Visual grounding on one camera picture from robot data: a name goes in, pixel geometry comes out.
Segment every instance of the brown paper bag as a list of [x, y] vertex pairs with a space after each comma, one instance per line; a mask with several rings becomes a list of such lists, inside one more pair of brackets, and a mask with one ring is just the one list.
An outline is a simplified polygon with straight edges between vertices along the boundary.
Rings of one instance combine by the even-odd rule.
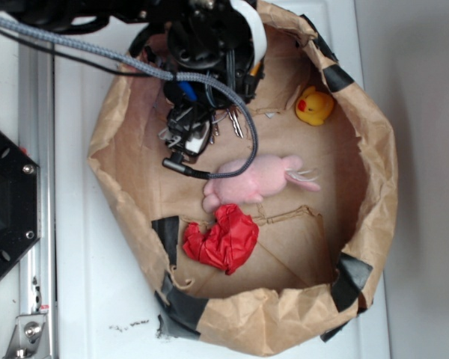
[[[273, 355], [340, 327], [372, 304], [394, 232], [397, 160], [388, 121], [314, 27], [266, 2], [258, 11], [269, 38], [269, 75], [249, 106], [260, 153], [300, 155], [306, 167], [320, 170], [323, 190], [289, 185], [259, 205], [241, 206], [260, 226], [243, 267], [227, 276], [183, 252], [186, 225], [197, 221], [205, 229], [213, 216], [201, 208], [204, 182], [161, 166], [168, 152], [157, 133], [166, 126], [170, 105], [160, 80], [115, 79], [89, 163], [163, 306], [162, 330]], [[294, 114], [294, 102], [308, 85], [336, 100], [322, 126]], [[248, 155], [246, 129], [244, 139], [230, 122], [220, 130], [196, 168], [215, 172]]]

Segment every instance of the white surface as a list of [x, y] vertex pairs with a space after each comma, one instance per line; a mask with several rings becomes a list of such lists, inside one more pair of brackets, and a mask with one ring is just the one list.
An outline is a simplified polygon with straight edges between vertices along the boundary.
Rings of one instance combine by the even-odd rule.
[[[18, 46], [0, 37], [0, 130], [18, 139]], [[0, 282], [0, 358], [7, 351], [15, 317], [19, 315], [19, 270], [16, 266]]]
[[449, 0], [356, 4], [366, 89], [400, 160], [385, 270], [392, 357], [449, 358]]
[[[351, 0], [277, 1], [306, 14], [361, 82]], [[114, 22], [85, 37], [124, 52], [140, 27]], [[113, 66], [106, 60], [104, 64]], [[58, 324], [61, 359], [247, 358], [191, 340], [157, 338], [158, 304], [118, 229], [85, 158], [111, 76], [69, 61], [56, 67]], [[382, 286], [375, 305], [329, 343], [319, 338], [276, 358], [389, 358]]]

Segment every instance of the red plastic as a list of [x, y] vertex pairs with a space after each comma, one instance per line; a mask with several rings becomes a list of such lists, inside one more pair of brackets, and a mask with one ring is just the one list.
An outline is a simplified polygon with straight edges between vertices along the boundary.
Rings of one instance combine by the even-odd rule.
[[183, 250], [193, 260], [233, 274], [251, 256], [257, 243], [258, 226], [236, 204], [215, 212], [217, 223], [203, 234], [193, 222], [185, 230]]

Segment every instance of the bolt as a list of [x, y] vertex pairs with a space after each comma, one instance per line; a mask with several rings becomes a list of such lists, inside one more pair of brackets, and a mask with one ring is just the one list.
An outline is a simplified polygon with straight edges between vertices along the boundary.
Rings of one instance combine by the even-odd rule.
[[215, 7], [215, 0], [207, 0], [204, 2], [204, 6], [208, 10], [212, 10]]
[[35, 172], [35, 167], [33, 165], [25, 165], [22, 169], [24, 174], [32, 174]]
[[28, 356], [27, 355], [27, 348], [18, 349], [16, 351], [16, 358], [17, 359], [23, 359], [23, 358], [26, 358], [27, 356]]
[[34, 335], [39, 334], [42, 331], [42, 328], [36, 322], [30, 322], [25, 326], [25, 335], [27, 338], [32, 338]]

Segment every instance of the yellow rubber duck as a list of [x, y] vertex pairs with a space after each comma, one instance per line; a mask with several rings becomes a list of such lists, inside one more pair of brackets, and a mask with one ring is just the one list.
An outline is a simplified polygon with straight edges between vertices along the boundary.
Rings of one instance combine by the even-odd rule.
[[302, 93], [296, 102], [296, 115], [301, 121], [312, 126], [320, 126], [331, 114], [335, 101], [327, 93], [316, 91], [310, 86]]

